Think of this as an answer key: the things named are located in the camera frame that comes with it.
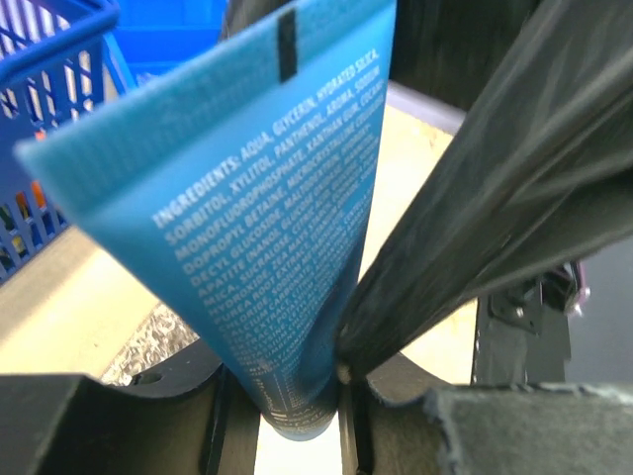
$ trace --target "blue tube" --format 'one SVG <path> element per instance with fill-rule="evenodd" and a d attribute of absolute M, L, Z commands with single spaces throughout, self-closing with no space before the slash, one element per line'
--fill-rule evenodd
<path fill-rule="evenodd" d="M 17 154 L 207 341 L 282 435 L 336 411 L 394 0 L 302 0 Z"/>

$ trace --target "shopping basket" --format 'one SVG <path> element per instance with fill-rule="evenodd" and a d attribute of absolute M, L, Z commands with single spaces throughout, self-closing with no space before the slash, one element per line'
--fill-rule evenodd
<path fill-rule="evenodd" d="M 218 42 L 227 0 L 118 0 L 119 48 L 137 84 Z"/>
<path fill-rule="evenodd" d="M 12 149 L 123 87 L 104 43 L 118 16 L 108 0 L 0 0 L 0 285 L 68 226 Z"/>

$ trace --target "floor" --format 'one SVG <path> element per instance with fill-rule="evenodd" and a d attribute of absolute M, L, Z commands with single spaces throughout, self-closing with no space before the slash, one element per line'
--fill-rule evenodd
<path fill-rule="evenodd" d="M 450 140 L 419 119 L 387 108 L 361 272 Z M 79 371 L 126 383 L 130 374 L 195 338 L 155 296 L 76 229 L 0 287 L 0 312 L 2 373 Z M 467 384 L 474 326 L 475 305 L 469 304 L 404 353 L 442 379 Z M 321 437 L 303 443 L 285 440 L 264 424 L 256 473 L 340 473 L 338 447 L 336 422 Z"/>

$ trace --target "black holder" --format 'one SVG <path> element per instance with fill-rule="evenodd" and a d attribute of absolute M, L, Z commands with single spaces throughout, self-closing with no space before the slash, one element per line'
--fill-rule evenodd
<path fill-rule="evenodd" d="M 5 376 L 0 393 L 2 473 L 254 473 L 259 412 L 201 341 L 130 387 Z M 629 474 L 631 401 L 612 386 L 453 387 L 397 355 L 341 390 L 343 475 Z"/>

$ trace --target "basket handle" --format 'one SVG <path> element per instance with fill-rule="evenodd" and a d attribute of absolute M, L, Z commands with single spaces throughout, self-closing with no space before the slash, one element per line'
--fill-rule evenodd
<path fill-rule="evenodd" d="M 71 24 L 69 29 L 41 40 L 38 47 L 16 51 L 0 61 L 0 88 L 15 85 L 114 30 L 119 20 L 117 3 L 109 0 L 83 0 L 83 3 L 95 12 Z"/>

